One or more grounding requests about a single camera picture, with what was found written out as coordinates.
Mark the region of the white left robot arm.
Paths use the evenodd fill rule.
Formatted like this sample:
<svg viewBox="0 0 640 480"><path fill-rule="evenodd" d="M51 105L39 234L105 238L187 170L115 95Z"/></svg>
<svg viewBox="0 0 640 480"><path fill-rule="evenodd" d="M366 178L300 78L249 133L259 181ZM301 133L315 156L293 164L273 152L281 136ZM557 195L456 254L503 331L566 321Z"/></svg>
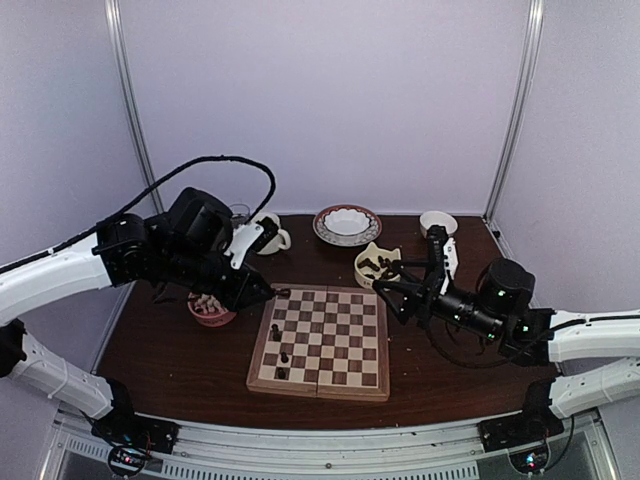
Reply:
<svg viewBox="0 0 640 480"><path fill-rule="evenodd" d="M165 213L144 219L123 212L34 260L1 269L1 374L70 404L123 444L144 433L126 386L55 354L24 321L51 313L58 326L72 302L145 281L208 295L237 312L274 291L245 260L277 233L271 219L232 224L215 197L187 188Z"/></svg>

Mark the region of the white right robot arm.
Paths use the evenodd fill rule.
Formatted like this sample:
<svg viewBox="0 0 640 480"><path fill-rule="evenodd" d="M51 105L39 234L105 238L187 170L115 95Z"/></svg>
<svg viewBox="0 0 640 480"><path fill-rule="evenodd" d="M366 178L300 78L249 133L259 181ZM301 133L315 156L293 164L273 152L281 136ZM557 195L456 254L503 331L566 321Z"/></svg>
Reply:
<svg viewBox="0 0 640 480"><path fill-rule="evenodd" d="M415 318L425 331L437 318L497 345L497 359L471 362L455 358L430 342L440 356L467 369L560 366L580 362L582 371L530 385L522 412L513 419L519 440L535 440L551 418L614 403L639 393L639 312L580 313L530 305L535 277L518 263L498 258L480 275L472 291L455 286L452 263L422 263L418 278L406 263L392 264L397 282L376 280L374 291L400 323Z"/></svg>

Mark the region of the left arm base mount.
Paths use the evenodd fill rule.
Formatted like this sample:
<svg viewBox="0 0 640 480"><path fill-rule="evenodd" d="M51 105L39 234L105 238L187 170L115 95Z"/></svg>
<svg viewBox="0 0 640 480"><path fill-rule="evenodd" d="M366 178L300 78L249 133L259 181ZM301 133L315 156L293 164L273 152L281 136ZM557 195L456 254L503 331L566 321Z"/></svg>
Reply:
<svg viewBox="0 0 640 480"><path fill-rule="evenodd" d="M105 418L89 419L91 433L112 446L134 448L142 453L171 454L178 439L174 422L135 415L129 423L113 423Z"/></svg>

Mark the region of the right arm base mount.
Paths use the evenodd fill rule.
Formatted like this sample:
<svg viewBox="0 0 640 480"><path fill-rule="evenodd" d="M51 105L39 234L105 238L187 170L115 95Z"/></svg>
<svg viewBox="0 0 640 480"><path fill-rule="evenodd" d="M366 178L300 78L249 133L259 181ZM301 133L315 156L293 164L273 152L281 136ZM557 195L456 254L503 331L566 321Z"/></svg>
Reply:
<svg viewBox="0 0 640 480"><path fill-rule="evenodd" d="M515 415L482 421L478 432L484 451L493 452L544 442L563 433L564 424L560 420Z"/></svg>

